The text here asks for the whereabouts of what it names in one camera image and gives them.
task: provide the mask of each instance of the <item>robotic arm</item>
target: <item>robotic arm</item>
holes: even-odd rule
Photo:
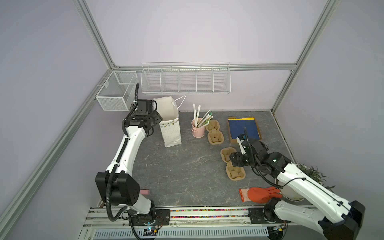
[[[106,171],[97,173],[95,181],[111,221],[127,212],[134,215],[136,221],[148,225],[155,221],[155,205],[140,194],[140,186],[132,178],[132,168],[142,140],[153,133],[153,127],[162,118],[157,112],[157,104],[153,109],[155,101],[137,99],[138,87],[137,84],[134,106],[122,122],[124,137],[119,149]],[[234,167],[251,166],[270,185],[277,188],[288,185],[317,207],[309,209],[273,198],[258,217],[271,223],[278,219],[295,222],[322,233],[328,240],[356,239],[365,212],[361,203],[349,202],[332,193],[281,153],[269,154],[262,142],[248,137],[246,129],[238,136],[237,142],[241,151],[230,155]],[[283,185],[270,182],[265,178],[267,174]],[[116,216],[112,214],[111,204],[121,207]]]
[[[132,178],[133,163],[142,140],[153,133],[153,127],[162,121],[157,104],[152,100],[138,100],[122,122],[124,132],[119,149],[105,172],[96,175],[96,185],[106,204],[108,218],[116,221],[123,212],[134,215],[142,223],[153,223],[155,205],[140,194],[139,184]],[[119,205],[120,211],[113,216],[111,205]]]
[[[267,147],[257,139],[249,138],[247,131],[237,137],[240,152],[232,153],[234,167],[251,166],[252,170],[270,185],[283,188],[288,185],[317,209],[308,209],[273,198],[264,207],[262,216],[269,222],[288,220],[322,233],[328,240],[354,240],[362,226],[365,207],[358,201],[349,202],[337,196],[303,173],[281,153],[269,154]],[[283,185],[265,178],[271,175]]]

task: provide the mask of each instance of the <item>white wire shelf basket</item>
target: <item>white wire shelf basket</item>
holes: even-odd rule
[[[96,99],[105,111],[129,111],[138,82],[135,71],[112,71]]]
[[[231,92],[229,64],[143,67],[141,89],[146,95],[228,94]]]

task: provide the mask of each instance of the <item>rubber glove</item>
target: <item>rubber glove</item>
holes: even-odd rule
[[[243,202],[253,201],[259,204],[266,204],[273,197],[282,197],[282,195],[279,194],[280,190],[275,187],[251,187],[246,189],[239,189],[239,192]]]

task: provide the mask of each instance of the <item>blue notebook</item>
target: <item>blue notebook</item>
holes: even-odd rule
[[[236,139],[240,134],[243,134],[246,127],[249,137],[260,140],[255,120],[228,120],[228,123],[232,139]]]

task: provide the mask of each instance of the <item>pink metal bucket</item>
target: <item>pink metal bucket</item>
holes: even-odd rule
[[[191,124],[192,124],[192,135],[196,138],[201,138],[204,136],[205,134],[205,127],[195,127],[194,126],[194,123],[195,123],[195,119],[192,120]]]

